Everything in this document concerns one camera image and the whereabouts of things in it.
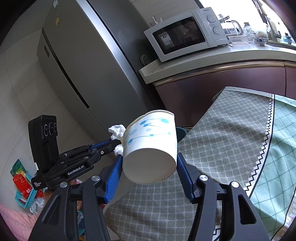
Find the pink sleeve forearm left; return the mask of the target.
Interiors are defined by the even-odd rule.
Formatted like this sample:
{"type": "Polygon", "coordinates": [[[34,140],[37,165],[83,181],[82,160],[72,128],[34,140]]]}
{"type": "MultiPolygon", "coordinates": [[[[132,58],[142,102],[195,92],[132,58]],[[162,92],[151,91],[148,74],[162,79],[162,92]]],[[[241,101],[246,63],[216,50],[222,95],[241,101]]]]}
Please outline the pink sleeve forearm left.
{"type": "Polygon", "coordinates": [[[38,219],[36,214],[27,214],[9,209],[1,204],[1,216],[18,240],[28,240],[38,219]]]}

